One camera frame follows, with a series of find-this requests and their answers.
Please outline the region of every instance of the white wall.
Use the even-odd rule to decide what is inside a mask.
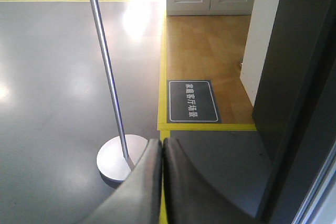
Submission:
[[[240,79],[252,105],[263,70],[279,0],[255,0]]]

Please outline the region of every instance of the dark door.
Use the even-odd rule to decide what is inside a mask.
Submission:
[[[335,59],[335,3],[279,1],[253,112],[273,162],[257,215],[265,222],[272,216],[331,73]]]

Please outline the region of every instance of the stanchion pole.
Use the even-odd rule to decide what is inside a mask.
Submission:
[[[116,85],[114,82],[111,60],[110,60],[109,50],[108,50],[108,46],[106,42],[105,31],[104,31],[102,18],[101,18],[99,3],[98,3],[98,0],[90,0],[90,3],[91,3],[91,9],[93,13],[93,18],[95,19],[94,23],[96,24],[96,30],[97,30],[99,44],[100,44],[100,50],[101,50],[101,54],[104,60],[105,72],[106,72],[108,83],[109,83],[110,94],[111,94],[113,108],[114,108],[114,114],[116,116],[115,119],[117,121],[118,132],[119,132],[119,137],[120,137],[120,142],[121,142],[121,147],[122,147],[122,153],[123,153],[124,158],[128,159],[129,153],[128,153],[128,148],[127,148],[127,143],[126,143],[126,138],[125,138],[125,131],[124,131],[124,127],[122,124],[117,90],[116,90]]]

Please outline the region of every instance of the yellow floor line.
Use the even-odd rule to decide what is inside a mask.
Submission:
[[[168,224],[167,211],[166,211],[166,202],[165,202],[165,198],[164,198],[163,183],[164,182],[162,180],[161,206],[160,206],[159,224]]]
[[[161,139],[161,141],[163,141],[167,137],[170,137],[170,131],[160,131],[160,139]]]
[[[254,124],[162,123],[159,131],[256,131]]]
[[[160,86],[158,105],[158,124],[167,121],[167,15],[164,14],[161,37]]]

